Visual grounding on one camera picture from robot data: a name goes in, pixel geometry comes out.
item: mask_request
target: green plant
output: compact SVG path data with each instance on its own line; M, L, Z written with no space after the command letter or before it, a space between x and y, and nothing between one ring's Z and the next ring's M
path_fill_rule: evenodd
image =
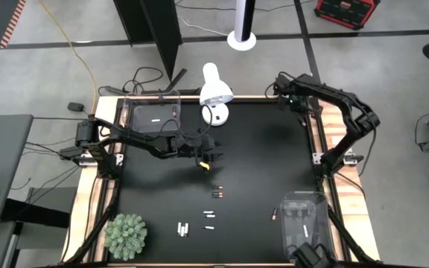
M147 229L142 217L131 214L119 214L105 228L105 247L116 259L127 261L140 254L145 246Z

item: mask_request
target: gray floor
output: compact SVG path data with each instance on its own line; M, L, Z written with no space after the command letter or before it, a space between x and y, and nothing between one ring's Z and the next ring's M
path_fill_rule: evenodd
M74 41L124 39L125 33L110 0L46 0ZM272 8L289 0L259 0L257 7ZM186 6L234 7L234 0L185 0ZM303 4L311 33L347 32L336 24L318 19L311 11L315 2ZM233 11L186 10L177 8L188 23L228 34ZM183 36L212 36L180 22ZM428 30L429 1L383 1L364 31ZM298 34L295 7L272 12L256 11L256 34ZM63 42L63 36L35 0L28 0L11 43ZM421 53L429 36L364 37L311 40L323 82L355 92L379 114L381 126L362 183L382 260L392 264L429 267L429 153L413 142L416 119L429 112L429 60ZM78 48L98 86L121 87L142 66L162 68L154 45ZM263 94L279 71L309 73L301 39L259 41L254 49L234 52L225 42L186 43L179 48L175 71L188 69L179 89L202 86L201 68L214 62L220 76L236 94ZM155 74L147 71L141 80ZM147 89L164 88L168 80ZM90 109L92 87L89 75L68 48L0 51L0 114L31 113L36 116L81 118L66 109L69 101ZM30 141L51 143L74 136L75 121L35 121ZM420 127L420 139L429 138L429 127ZM371 137L355 149L364 153ZM54 149L72 145L53 146ZM28 154L22 159L12 198L23 200L28 188L70 168L53 156ZM60 187L75 187L78 172ZM59 261L58 249L25 250L18 267Z

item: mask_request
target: black desk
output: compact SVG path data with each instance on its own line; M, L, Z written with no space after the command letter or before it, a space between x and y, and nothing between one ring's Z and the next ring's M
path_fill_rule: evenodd
M31 115L0 115L0 216L32 122Z
M69 224L68 213L35 205L28 206L25 202L7 198L32 121L32 115L0 115L0 266L15 229L15 221L57 227L67 227Z
M317 190L307 130L272 103L228 106L228 121L209 130L224 156L208 174L193 159L126 149L117 212L141 215L148 229L143 253L130 263L287 263L281 221L270 216L287 192ZM181 120L184 131L198 126L199 104L183 103ZM211 197L212 185L224 187L223 199ZM205 210L216 218L204 218ZM177 237L178 222L189 223L189 237ZM330 235L319 242L331 245Z

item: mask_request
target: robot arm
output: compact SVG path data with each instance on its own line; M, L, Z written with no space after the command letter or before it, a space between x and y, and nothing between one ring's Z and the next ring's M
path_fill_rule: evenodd
M101 130L104 128L110 130L110 134L100 140ZM89 151L97 162L99 175L103 178L115 179L120 176L116 156L108 154L105 149L107 145L115 143L146 150L159 159L194 157L196 164L206 170L209 170L209 162L219 156L208 154L216 145L215 140L207 134L187 137L182 133L165 135L160 130L157 136L152 137L95 117L77 125L75 145Z
M375 131L380 124L378 116L355 94L315 83L309 75L303 74L294 78L285 72L280 72L273 88L275 95L279 96L279 105L288 105L293 112L315 112L308 105L310 96L332 103L342 112L347 133L336 147L321 156L323 175L332 175L341 169L349 148L371 131ZM361 115L354 118L352 107L359 109Z

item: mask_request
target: transparent bin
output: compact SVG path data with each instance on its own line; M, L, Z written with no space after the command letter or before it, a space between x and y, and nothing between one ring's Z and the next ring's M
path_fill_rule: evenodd
M320 256L332 252L332 236L328 221L328 203L320 192L289 192L281 202L282 237L286 258L294 262L292 253L309 243Z
M124 98L124 125L148 136L177 133L181 127L179 92L160 92L153 95L128 94Z

